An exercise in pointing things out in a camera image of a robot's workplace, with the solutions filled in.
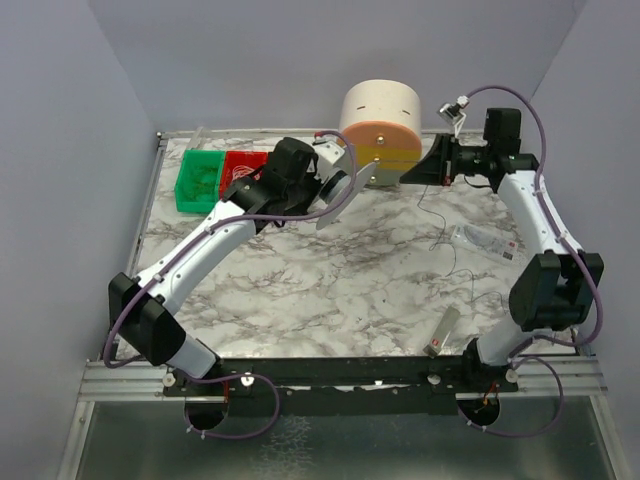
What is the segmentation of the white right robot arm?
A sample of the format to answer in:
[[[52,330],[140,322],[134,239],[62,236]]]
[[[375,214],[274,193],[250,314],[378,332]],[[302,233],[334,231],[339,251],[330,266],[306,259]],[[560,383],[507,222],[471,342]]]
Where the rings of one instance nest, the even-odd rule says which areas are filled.
[[[484,146],[463,146],[455,135],[439,134],[400,178],[403,184],[448,186],[459,175],[483,176],[520,230],[529,261],[509,293],[508,314],[468,347],[489,366],[504,366],[533,341],[582,324],[598,303],[604,271],[602,257],[586,252],[558,218],[540,162],[520,150],[520,131],[520,110],[490,108]]]

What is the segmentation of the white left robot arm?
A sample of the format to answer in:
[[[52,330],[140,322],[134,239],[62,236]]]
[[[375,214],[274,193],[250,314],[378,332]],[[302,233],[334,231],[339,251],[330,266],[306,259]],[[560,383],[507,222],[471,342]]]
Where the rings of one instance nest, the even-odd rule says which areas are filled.
[[[169,254],[134,277],[119,273],[110,281],[109,335],[121,336],[154,366],[167,365],[193,379],[209,377],[219,355],[188,334],[176,314],[225,257],[267,225],[311,219],[317,201],[334,207],[351,180],[340,167],[348,157],[332,141],[277,142],[266,162],[232,181]]]

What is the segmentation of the white perforated cable spool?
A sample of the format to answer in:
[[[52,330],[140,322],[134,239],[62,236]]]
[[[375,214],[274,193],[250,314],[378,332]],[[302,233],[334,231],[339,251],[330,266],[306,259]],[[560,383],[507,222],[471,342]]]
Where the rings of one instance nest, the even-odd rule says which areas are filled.
[[[371,162],[353,174],[347,174],[341,168],[331,171],[319,193],[320,200],[326,205],[327,213],[317,220],[317,230],[326,228],[338,218],[365,188],[376,168],[377,164]]]

